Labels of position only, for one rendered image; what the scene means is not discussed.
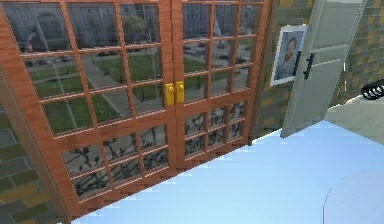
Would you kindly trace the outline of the grey room door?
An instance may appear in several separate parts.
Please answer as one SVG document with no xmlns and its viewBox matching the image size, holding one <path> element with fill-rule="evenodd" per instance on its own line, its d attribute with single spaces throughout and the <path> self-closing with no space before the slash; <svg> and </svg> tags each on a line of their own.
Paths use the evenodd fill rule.
<svg viewBox="0 0 384 224">
<path fill-rule="evenodd" d="M 323 120 L 368 0 L 315 0 L 281 136 Z M 308 80 L 306 59 L 314 53 Z"/>
</svg>

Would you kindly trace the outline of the black ribbed object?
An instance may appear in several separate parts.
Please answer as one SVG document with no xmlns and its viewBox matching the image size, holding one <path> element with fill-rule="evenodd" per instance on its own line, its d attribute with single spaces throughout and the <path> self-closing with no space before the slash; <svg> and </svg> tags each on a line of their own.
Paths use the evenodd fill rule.
<svg viewBox="0 0 384 224">
<path fill-rule="evenodd" d="M 384 97 L 384 79 L 366 84 L 361 89 L 361 94 L 367 100 L 376 100 Z"/>
</svg>

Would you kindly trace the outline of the white framed portrait picture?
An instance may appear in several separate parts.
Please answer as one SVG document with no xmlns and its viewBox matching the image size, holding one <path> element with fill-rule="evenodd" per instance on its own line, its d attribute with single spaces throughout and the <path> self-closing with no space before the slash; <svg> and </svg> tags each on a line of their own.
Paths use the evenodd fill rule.
<svg viewBox="0 0 384 224">
<path fill-rule="evenodd" d="M 306 24 L 287 25 L 281 28 L 271 74 L 271 86 L 295 79 L 306 30 Z"/>
</svg>

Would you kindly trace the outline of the brown wooden glazed door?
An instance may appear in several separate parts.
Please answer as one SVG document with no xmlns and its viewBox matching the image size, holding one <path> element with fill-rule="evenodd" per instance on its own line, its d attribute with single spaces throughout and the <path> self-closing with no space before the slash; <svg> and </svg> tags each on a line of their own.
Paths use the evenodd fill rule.
<svg viewBox="0 0 384 224">
<path fill-rule="evenodd" d="M 176 158 L 171 0 L 0 0 L 0 100 L 62 224 L 143 190 Z"/>
<path fill-rule="evenodd" d="M 172 0 L 177 156 L 184 172 L 248 143 L 274 0 Z"/>
</svg>

